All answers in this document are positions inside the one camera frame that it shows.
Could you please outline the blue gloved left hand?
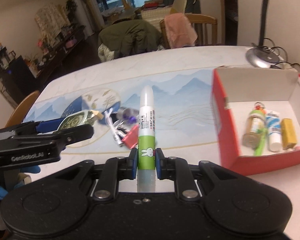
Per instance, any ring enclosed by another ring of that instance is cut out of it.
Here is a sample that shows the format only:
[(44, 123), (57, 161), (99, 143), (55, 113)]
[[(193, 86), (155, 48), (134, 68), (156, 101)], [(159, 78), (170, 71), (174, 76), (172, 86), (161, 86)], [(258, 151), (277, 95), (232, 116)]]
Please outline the blue gloved left hand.
[[(41, 169), (39, 166), (24, 167), (24, 168), (20, 169), (20, 172), (38, 174), (41, 172)], [(2, 186), (0, 186), (0, 200), (2, 200), (7, 194), (8, 194), (8, 191), (6, 189), (4, 189)]]

